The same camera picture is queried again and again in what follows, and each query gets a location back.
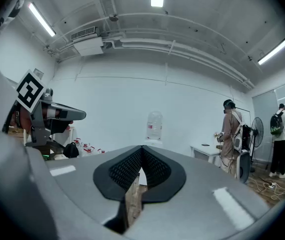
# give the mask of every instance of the floor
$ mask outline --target floor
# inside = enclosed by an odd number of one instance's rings
[[[270,206],[270,208],[280,202],[280,200],[285,199],[285,194],[282,194],[285,192],[285,179],[278,178],[278,176],[269,177],[269,171],[266,170],[265,164],[253,164],[253,167],[255,168],[255,172],[250,173],[247,186],[255,191]],[[264,184],[264,182],[273,182],[278,184],[278,186],[276,189],[270,189],[268,188],[268,184]],[[126,208],[129,227],[141,213],[142,194],[145,191],[147,191],[147,187],[139,185],[138,176],[126,193]]]

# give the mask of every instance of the black bag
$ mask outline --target black bag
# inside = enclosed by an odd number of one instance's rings
[[[271,135],[276,135],[279,137],[284,129],[283,120],[282,120],[283,112],[279,114],[274,114],[270,119],[270,133]]]
[[[74,142],[68,144],[64,148],[63,154],[67,158],[76,158],[76,157],[78,157],[79,156],[79,151],[78,151],[78,148],[76,147],[76,144]]]

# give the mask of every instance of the white sneakers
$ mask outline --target white sneakers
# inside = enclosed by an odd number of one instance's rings
[[[279,173],[279,176],[278,176],[280,179],[285,179],[285,173],[284,174],[280,174]]]
[[[274,176],[276,176],[276,175],[277,175],[276,172],[270,172],[270,173],[269,173],[269,177],[274,177]]]
[[[269,173],[269,177],[274,177],[274,176],[276,176],[276,175],[277,175],[276,172],[270,172],[270,173]],[[279,173],[278,177],[279,177],[280,179],[285,179],[285,173],[284,173],[284,174],[280,174],[280,173]]]

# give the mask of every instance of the white table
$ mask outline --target white table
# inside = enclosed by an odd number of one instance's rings
[[[219,157],[221,150],[216,148],[216,145],[203,146],[202,144],[192,144],[191,147],[191,157],[195,157],[194,151],[198,151],[206,156],[208,156],[208,162],[213,164],[215,157]]]

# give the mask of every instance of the standing fan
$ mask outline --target standing fan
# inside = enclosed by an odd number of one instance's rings
[[[252,153],[250,158],[250,164],[252,163],[255,148],[258,148],[263,141],[264,137],[264,125],[262,120],[259,117],[256,117],[251,125],[252,136],[253,136],[253,145],[252,145]],[[251,167],[250,172],[253,173],[255,168]]]

